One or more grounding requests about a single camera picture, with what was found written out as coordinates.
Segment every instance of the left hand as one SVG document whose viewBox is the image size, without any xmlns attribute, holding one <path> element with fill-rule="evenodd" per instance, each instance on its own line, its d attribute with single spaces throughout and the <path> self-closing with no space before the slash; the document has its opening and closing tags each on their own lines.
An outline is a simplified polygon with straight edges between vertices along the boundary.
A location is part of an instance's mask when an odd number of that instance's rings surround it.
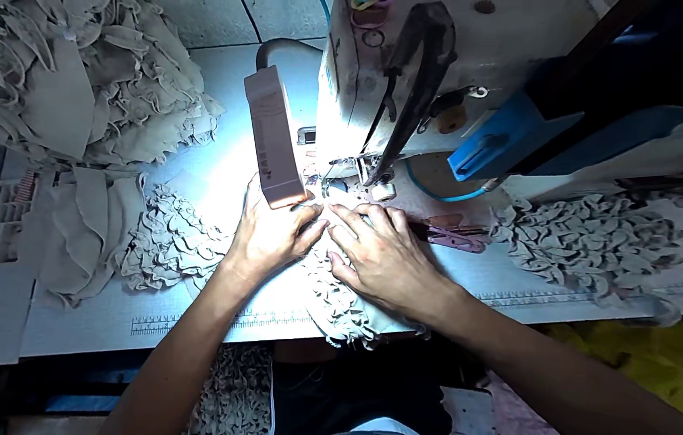
<svg viewBox="0 0 683 435">
<path fill-rule="evenodd" d="M 315 204 L 272 210 L 261 191 L 261 178 L 256 173 L 248 184 L 245 210 L 242 212 L 234 243 L 226 259 L 235 271 L 252 284 L 258 284 L 269 273 L 299 256 L 320 238 L 328 221 L 315 222 L 303 232 L 301 227 L 315 219 L 323 206 Z"/>
</svg>

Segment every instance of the sewing machine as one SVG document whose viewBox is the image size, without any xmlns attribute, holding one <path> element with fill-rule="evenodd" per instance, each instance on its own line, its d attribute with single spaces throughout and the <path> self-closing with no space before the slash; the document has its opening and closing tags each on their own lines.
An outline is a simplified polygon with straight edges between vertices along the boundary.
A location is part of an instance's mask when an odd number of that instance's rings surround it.
<svg viewBox="0 0 683 435">
<path fill-rule="evenodd" d="M 452 152 L 435 170 L 457 183 L 492 179 L 476 195 L 514 174 L 503 188 L 522 197 L 580 184 L 619 155 L 634 164 L 616 177 L 663 174 L 681 144 L 624 155 L 683 123 L 682 5 L 652 4 L 335 2 L 317 173 L 358 176 L 375 201 L 396 195 L 393 163 L 425 153 Z"/>
</svg>

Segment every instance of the finger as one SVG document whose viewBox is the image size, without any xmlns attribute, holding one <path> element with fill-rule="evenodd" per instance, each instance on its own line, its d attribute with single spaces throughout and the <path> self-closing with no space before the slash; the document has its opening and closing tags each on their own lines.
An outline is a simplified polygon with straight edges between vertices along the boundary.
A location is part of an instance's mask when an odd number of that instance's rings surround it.
<svg viewBox="0 0 683 435">
<path fill-rule="evenodd" d="M 354 290 L 361 291 L 363 283 L 360 282 L 360 276 L 354 269 L 344 263 L 344 260 L 341 259 L 341 255 L 338 255 L 336 252 L 328 252 L 328 257 L 330 257 L 330 272 L 332 272 L 336 278 L 343 281 L 344 284 L 347 284 Z"/>
<path fill-rule="evenodd" d="M 360 214 L 351 211 L 345 206 L 338 203 L 331 204 L 330 209 L 332 212 L 336 213 L 336 215 L 338 215 L 338 217 L 340 217 L 341 220 L 344 221 L 349 228 L 351 228 L 352 231 L 357 234 L 358 237 L 363 234 L 371 234 L 374 232 L 374 229 L 371 228 L 371 225 L 366 224 L 366 222 L 363 221 L 363 218 L 360 217 Z"/>
<path fill-rule="evenodd" d="M 296 214 L 296 231 L 299 230 L 303 225 L 315 219 L 320 213 L 323 212 L 323 204 L 316 203 L 308 207 L 301 207 L 294 211 Z"/>
<path fill-rule="evenodd" d="M 392 221 L 392 226 L 398 233 L 406 235 L 411 232 L 411 230 L 409 230 L 409 219 L 403 210 L 395 207 L 387 207 L 386 212 Z"/>
<path fill-rule="evenodd" d="M 359 246 L 360 242 L 358 242 L 346 228 L 336 225 L 328 228 L 328 234 L 330 234 L 330 238 L 344 250 L 348 257 L 357 257 L 355 252 L 357 251 L 357 246 Z"/>
<path fill-rule="evenodd" d="M 309 251 L 309 248 L 320 239 L 323 235 L 325 227 L 327 227 L 329 222 L 325 219 L 321 219 L 307 229 L 303 230 L 296 239 L 296 244 L 293 246 L 293 253 L 297 256 L 304 255 Z"/>
<path fill-rule="evenodd" d="M 261 175 L 255 173 L 247 183 L 247 193 L 245 194 L 245 205 L 249 207 L 255 206 L 256 203 L 263 197 L 263 192 L 261 191 Z"/>
<path fill-rule="evenodd" d="M 387 217 L 385 209 L 381 205 L 376 203 L 362 203 L 355 207 L 355 213 L 365 214 L 371 219 L 371 223 L 374 224 L 374 229 L 378 232 L 385 234 L 394 234 L 394 228 L 392 223 Z"/>
</svg>

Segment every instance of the table surface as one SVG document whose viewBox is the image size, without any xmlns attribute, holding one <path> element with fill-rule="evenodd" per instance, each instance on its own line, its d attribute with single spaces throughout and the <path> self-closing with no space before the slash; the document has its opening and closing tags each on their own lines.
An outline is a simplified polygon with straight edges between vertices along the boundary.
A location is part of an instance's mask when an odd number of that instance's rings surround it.
<svg viewBox="0 0 683 435">
<path fill-rule="evenodd" d="M 322 47 L 324 40 L 312 44 Z M 164 166 L 150 170 L 146 183 L 147 193 L 154 183 L 166 183 L 182 170 L 206 181 L 209 190 L 200 212 L 214 215 L 224 230 L 235 228 L 245 187 L 257 170 L 243 84 L 244 77 L 255 73 L 257 49 L 236 46 L 190 51 L 191 58 L 202 68 L 205 91 L 227 112 L 220 119 L 214 143 L 181 149 Z M 296 126 L 314 126 L 320 58 L 279 51 L 272 58 L 285 84 Z M 408 181 L 398 186 L 406 192 L 413 188 Z M 431 203 L 414 205 L 412 201 L 411 205 L 418 209 Z M 443 203 L 433 205 L 447 207 Z M 668 202 L 657 206 L 683 227 L 683 209 Z M 466 206 L 458 203 L 451 207 L 440 210 L 446 213 Z M 438 245 L 431 245 L 430 250 L 450 278 L 488 305 L 524 323 L 656 314 L 653 299 L 641 296 L 627 300 L 627 307 L 600 308 L 587 290 L 570 291 L 518 269 L 508 259 L 504 244 L 492 244 L 480 255 Z M 306 274 L 295 267 L 272 278 L 240 312 L 226 341 L 320 337 L 299 302 L 303 298 L 297 292 L 310 291 L 299 284 L 305 279 Z M 683 312 L 683 265 L 650 277 L 649 284 L 668 295 Z M 100 295 L 84 300 L 75 309 L 64 308 L 56 297 L 36 286 L 19 356 L 150 348 L 158 344 L 190 304 L 191 297 L 182 283 L 157 292 L 130 292 L 122 280 L 114 279 Z M 405 325 L 395 324 L 389 331 L 405 329 Z"/>
</svg>

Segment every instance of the right hand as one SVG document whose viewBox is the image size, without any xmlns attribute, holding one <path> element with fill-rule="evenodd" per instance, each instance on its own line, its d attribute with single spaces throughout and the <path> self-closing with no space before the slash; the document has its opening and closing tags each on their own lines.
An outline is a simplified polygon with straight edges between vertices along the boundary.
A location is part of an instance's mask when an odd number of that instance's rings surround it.
<svg viewBox="0 0 683 435">
<path fill-rule="evenodd" d="M 330 209 L 357 234 L 355 238 L 341 226 L 328 230 L 355 267 L 329 252 L 331 270 L 355 291 L 433 327 L 448 307 L 470 296 L 441 275 L 419 250 L 403 210 L 370 203 L 354 211 L 343 205 L 330 205 Z M 361 214 L 368 215 L 373 227 Z"/>
</svg>

